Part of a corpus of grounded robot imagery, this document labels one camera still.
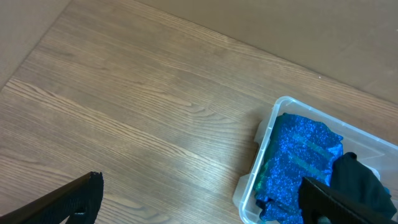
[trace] black cloth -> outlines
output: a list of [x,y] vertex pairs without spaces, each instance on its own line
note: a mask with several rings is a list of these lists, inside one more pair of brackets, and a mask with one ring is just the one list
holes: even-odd
[[347,198],[367,205],[391,219],[397,212],[391,195],[366,166],[356,160],[356,154],[347,152],[333,163],[330,188]]

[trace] beige surface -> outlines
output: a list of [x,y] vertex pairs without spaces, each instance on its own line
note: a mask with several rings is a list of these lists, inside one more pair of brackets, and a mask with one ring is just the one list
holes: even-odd
[[69,2],[0,1],[0,88]]
[[398,103],[396,0],[139,0]]
[[0,92],[0,214],[95,170],[97,223],[242,223],[234,188],[284,95],[398,144],[397,105],[136,1],[74,0]]

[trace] white container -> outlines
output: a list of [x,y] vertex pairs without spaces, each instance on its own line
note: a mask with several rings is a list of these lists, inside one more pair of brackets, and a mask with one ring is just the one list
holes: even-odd
[[[269,120],[263,120],[260,123],[254,138],[254,141],[260,145],[256,161],[251,173],[239,179],[233,195],[233,202],[239,208],[239,216],[244,223],[263,223],[259,218],[261,208],[256,205],[253,185],[263,163],[263,157],[275,119],[283,113],[297,114],[325,123],[334,133],[344,137],[344,140],[342,140],[344,153],[354,152],[357,154],[358,161],[371,168],[385,187],[398,186],[397,146],[318,111],[296,99],[283,96],[275,102]],[[396,198],[393,197],[392,199],[394,204],[397,205],[398,201]]]

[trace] black object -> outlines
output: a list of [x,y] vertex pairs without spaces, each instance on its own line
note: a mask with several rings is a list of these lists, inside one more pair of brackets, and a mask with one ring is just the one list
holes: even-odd
[[323,216],[339,224],[396,224],[311,177],[303,177],[298,190],[298,205],[305,224],[316,224]]
[[353,152],[347,152],[333,163],[330,188],[382,213],[388,219],[397,212],[391,195],[373,172],[356,160]]
[[66,224],[94,223],[104,192],[102,173],[88,174],[60,187],[20,209],[0,217],[0,223]]

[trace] clothes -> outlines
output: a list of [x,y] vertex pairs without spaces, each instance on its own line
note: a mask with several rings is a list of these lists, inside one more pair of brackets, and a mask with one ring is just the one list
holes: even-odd
[[382,213],[388,219],[397,212],[383,185],[371,170],[356,160],[353,152],[347,152],[334,162],[330,188]]
[[278,116],[254,184],[261,220],[303,223],[298,203],[302,177],[329,185],[333,162],[343,155],[342,139],[321,122]]

